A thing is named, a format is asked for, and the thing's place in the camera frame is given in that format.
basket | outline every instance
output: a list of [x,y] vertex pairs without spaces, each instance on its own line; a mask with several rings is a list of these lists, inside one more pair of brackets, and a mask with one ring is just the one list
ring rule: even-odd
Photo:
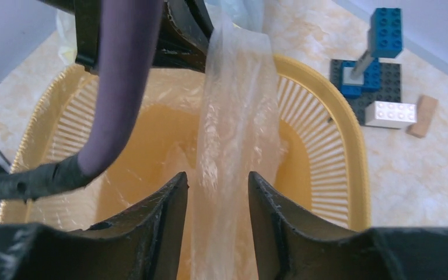
[[[332,223],[353,230],[367,228],[366,155],[354,113],[319,73],[291,58],[275,55],[274,59],[280,75],[280,134],[289,144],[275,187]],[[98,77],[73,65],[52,82],[35,108],[12,172],[61,160],[85,144],[95,112],[97,81]],[[201,73],[153,69],[148,90],[202,90],[203,83]],[[142,106],[135,130],[143,134],[134,132],[120,158],[106,171],[108,175],[100,176],[88,188],[27,205],[2,201],[0,223],[41,222],[75,230],[122,211],[165,183],[158,177],[174,135],[183,143],[190,165],[194,164],[198,120],[197,115],[168,107]],[[113,184],[144,187],[120,189],[111,187]]]

purple cable sleeve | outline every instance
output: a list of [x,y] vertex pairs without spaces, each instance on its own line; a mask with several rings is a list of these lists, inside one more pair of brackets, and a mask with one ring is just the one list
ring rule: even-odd
[[96,177],[125,148],[142,103],[162,18],[162,0],[103,0],[99,94],[90,137],[78,154]]

